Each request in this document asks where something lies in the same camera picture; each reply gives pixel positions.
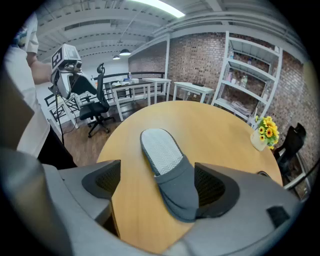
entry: shelf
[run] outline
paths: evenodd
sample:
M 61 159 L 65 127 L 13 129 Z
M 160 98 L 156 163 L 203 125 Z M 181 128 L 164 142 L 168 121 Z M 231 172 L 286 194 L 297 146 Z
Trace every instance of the shelf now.
M 238 110 L 235 110 L 234 107 L 231 106 L 231 103 L 229 101 L 225 100 L 224 98 L 218 98 L 217 100 L 214 101 L 214 104 L 220 105 L 221 107 L 224 107 L 225 109 L 232 111 L 233 113 L 242 117 L 245 120 L 248 120 L 248 118 L 249 118 L 248 116 L 242 114 Z
M 248 63 L 244 63 L 242 61 L 235 60 L 233 58 L 226 58 L 226 60 L 229 62 L 230 67 L 232 69 L 244 72 L 244 73 L 246 73 L 256 79 L 259 79 L 263 82 L 276 80 L 276 78 L 274 76 L 272 76 L 271 74 L 261 70 L 260 68 L 252 66 Z
M 229 37 L 232 50 L 270 65 L 279 57 L 279 53 L 255 42 Z
M 237 90 L 240 90 L 246 94 L 249 94 L 250 96 L 256 98 L 258 101 L 262 102 L 263 104 L 267 104 L 267 101 L 263 98 L 261 98 L 260 96 L 256 95 L 255 93 L 253 93 L 252 91 L 249 91 L 248 89 L 242 87 L 242 86 L 239 86 L 237 84 L 234 84 L 234 83 L 231 83 L 231 82 L 228 82 L 226 80 L 222 80 L 222 83 L 227 85 L 227 86 L 231 86 L 233 88 L 236 88 Z

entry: flower vase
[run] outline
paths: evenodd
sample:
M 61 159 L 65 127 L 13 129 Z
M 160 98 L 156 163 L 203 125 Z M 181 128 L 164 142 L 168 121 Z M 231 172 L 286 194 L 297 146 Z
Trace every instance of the flower vase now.
M 260 140 L 260 133 L 259 129 L 256 129 L 250 136 L 250 140 L 252 145 L 255 147 L 255 149 L 262 151 L 265 149 L 266 145 L 268 144 L 267 140 L 264 141 Z

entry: white table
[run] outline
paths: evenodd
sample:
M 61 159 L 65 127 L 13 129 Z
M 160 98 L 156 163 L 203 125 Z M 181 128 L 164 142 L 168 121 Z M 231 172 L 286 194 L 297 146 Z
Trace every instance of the white table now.
M 154 104 L 157 103 L 157 90 L 158 90 L 158 83 L 163 84 L 163 95 L 166 95 L 166 101 L 169 100 L 169 92 L 170 92 L 170 79 L 164 79 L 164 78 L 142 78 L 142 80 L 151 82 L 154 84 Z
M 78 99 L 76 98 L 77 96 L 75 94 L 72 94 L 70 96 L 70 98 L 67 100 L 63 100 L 60 96 L 57 98 L 58 100 L 58 109 L 59 107 L 62 107 L 63 111 L 65 112 L 65 114 L 67 115 L 67 117 L 70 119 L 70 121 L 73 123 L 73 125 L 75 126 L 76 129 L 79 128 L 78 124 L 77 124 L 77 121 L 75 120 L 74 118 L 74 115 L 71 113 L 69 107 L 67 106 L 67 103 L 70 102 L 72 99 L 75 99 L 76 101 L 76 104 L 77 106 L 79 107 L 78 105 Z M 50 113 L 51 115 L 51 120 L 55 126 L 55 128 L 57 129 L 57 131 L 61 134 L 61 130 L 60 130 L 60 127 L 56 121 L 56 118 L 55 118 L 55 115 L 52 114 L 51 111 L 56 111 L 57 110 L 57 106 L 56 106 L 56 103 L 52 104 L 52 106 L 48 107 L 48 112 Z
M 173 101 L 176 100 L 178 87 L 180 87 L 182 90 L 184 90 L 184 94 L 183 94 L 184 101 L 186 100 L 187 92 L 194 93 L 197 95 L 202 95 L 200 103 L 204 103 L 205 97 L 208 94 L 208 99 L 206 100 L 206 103 L 208 104 L 211 97 L 215 93 L 215 90 L 213 90 L 211 88 L 194 85 L 191 82 L 174 82 Z
M 131 84 L 127 84 L 127 85 L 111 85 L 111 92 L 112 92 L 112 96 L 113 99 L 115 101 L 116 104 L 116 108 L 118 109 L 118 113 L 119 113 L 119 117 L 120 120 L 123 121 L 124 118 L 122 116 L 121 113 L 121 108 L 120 108 L 120 104 L 119 104 L 119 99 L 118 99 L 118 93 L 117 91 L 121 91 L 121 90 L 127 90 L 127 89 L 132 89 L 132 96 L 133 96 L 133 100 L 135 100 L 135 89 L 136 88 L 143 88 L 143 98 L 145 98 L 145 89 L 147 87 L 147 97 L 148 97 L 148 106 L 150 106 L 150 83 L 149 82 L 139 82 L 139 83 L 131 83 Z

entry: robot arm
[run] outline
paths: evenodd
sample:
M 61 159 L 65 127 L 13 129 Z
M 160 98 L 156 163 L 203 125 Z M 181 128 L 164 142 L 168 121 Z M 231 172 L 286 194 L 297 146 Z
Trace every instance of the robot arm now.
M 69 99 L 71 93 L 97 94 L 97 89 L 81 70 L 82 62 L 75 46 L 64 43 L 51 57 L 51 82 L 54 95 Z

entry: slipper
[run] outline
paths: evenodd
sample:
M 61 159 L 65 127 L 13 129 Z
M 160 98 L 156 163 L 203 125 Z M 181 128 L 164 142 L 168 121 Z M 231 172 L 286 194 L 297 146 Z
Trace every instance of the slipper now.
M 140 143 L 168 211 L 182 222 L 194 222 L 199 207 L 195 170 L 164 129 L 144 130 Z

